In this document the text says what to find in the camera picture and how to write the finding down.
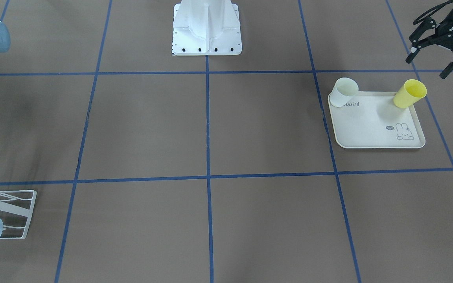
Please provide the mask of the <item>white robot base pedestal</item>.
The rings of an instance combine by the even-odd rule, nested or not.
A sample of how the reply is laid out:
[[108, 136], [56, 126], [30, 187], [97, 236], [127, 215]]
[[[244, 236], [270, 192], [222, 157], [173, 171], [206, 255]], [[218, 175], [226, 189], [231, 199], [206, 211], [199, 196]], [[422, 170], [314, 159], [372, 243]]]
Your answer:
[[230, 0], [182, 0], [173, 12], [172, 55], [242, 53], [239, 7]]

